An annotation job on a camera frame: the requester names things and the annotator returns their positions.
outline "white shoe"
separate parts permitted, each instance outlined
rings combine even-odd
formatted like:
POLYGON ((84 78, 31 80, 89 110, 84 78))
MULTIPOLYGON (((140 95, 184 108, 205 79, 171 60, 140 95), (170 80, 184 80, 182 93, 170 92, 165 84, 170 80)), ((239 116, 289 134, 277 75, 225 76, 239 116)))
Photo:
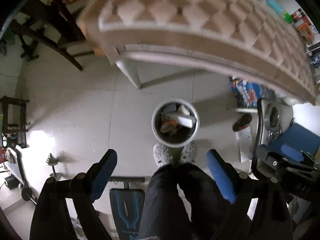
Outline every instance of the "white shoe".
POLYGON ((153 157, 158 167, 172 164, 172 156, 169 155, 169 148, 161 143, 153 147, 153 157))
POLYGON ((181 158, 180 158, 180 163, 195 163, 195 157, 196 157, 196 150, 194 148, 193 143, 187 144, 181 152, 181 158))

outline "white table leg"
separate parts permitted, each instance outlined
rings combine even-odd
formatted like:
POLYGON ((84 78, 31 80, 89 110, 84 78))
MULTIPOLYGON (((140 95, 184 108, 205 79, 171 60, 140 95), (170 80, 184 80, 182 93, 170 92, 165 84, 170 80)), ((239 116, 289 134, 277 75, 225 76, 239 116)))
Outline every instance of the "white table leg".
POLYGON ((134 60, 120 59, 116 61, 116 65, 137 89, 142 88, 134 60))

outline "black pants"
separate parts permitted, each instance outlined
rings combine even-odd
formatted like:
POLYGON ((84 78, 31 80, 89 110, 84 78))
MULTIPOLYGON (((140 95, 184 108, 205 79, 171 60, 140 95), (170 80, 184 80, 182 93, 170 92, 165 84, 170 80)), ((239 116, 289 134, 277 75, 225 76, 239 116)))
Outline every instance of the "black pants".
POLYGON ((191 240, 196 235, 201 240, 209 240, 231 206, 215 181, 197 166, 166 165, 157 170, 149 182, 139 239, 157 236, 161 240, 191 240), (191 204, 191 222, 178 195, 177 184, 191 204))

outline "person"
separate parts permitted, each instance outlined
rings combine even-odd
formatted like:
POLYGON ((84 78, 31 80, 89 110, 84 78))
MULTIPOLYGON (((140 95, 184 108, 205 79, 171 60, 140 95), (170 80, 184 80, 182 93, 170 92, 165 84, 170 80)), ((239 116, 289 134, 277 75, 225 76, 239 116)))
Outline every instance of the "person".
POLYGON ((232 205, 215 181, 195 165, 194 145, 183 148, 178 163, 163 144, 156 144, 153 154, 159 169, 148 185, 138 239, 211 239, 232 205), (177 185, 191 205, 191 221, 177 185))

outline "trash bin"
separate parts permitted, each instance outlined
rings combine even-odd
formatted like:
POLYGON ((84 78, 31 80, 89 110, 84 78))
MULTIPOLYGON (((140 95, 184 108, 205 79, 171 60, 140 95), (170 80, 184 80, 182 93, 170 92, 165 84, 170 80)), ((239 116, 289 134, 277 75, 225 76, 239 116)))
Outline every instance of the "trash bin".
POLYGON ((160 103, 156 107, 152 115, 153 133, 160 143, 170 148, 184 147, 185 145, 190 143, 196 136, 196 133, 199 129, 199 124, 199 114, 195 107, 189 102, 179 98, 170 99, 168 101, 160 103), (175 135, 170 136, 168 134, 161 133, 160 128, 162 126, 161 113, 166 106, 171 105, 172 103, 175 103, 177 105, 177 108, 179 108, 179 106, 181 105, 185 106, 185 108, 190 112, 190 115, 195 117, 196 123, 192 128, 182 127, 175 135))

